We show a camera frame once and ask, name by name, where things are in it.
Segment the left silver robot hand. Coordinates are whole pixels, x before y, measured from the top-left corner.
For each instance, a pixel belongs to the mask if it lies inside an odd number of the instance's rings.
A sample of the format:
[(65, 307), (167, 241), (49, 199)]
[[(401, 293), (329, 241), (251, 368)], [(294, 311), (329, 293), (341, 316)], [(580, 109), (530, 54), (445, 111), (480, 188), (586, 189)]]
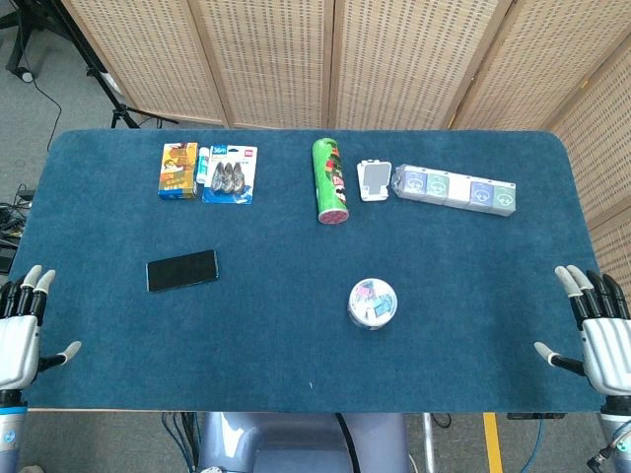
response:
[(18, 392), (29, 387), (37, 375), (63, 366), (82, 348), (71, 342), (63, 351), (48, 357), (40, 354), (40, 331), (43, 325), (53, 269), (40, 265), (16, 281), (1, 286), (1, 391)]

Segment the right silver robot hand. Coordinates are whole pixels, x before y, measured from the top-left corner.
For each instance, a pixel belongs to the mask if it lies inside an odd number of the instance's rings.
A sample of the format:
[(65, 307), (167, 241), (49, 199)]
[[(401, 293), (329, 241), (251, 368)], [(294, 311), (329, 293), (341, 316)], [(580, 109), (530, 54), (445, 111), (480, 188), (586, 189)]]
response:
[(555, 368), (585, 377), (605, 396), (630, 395), (630, 308), (622, 287), (608, 274), (558, 266), (583, 346), (583, 358), (569, 359), (536, 341), (538, 355)]

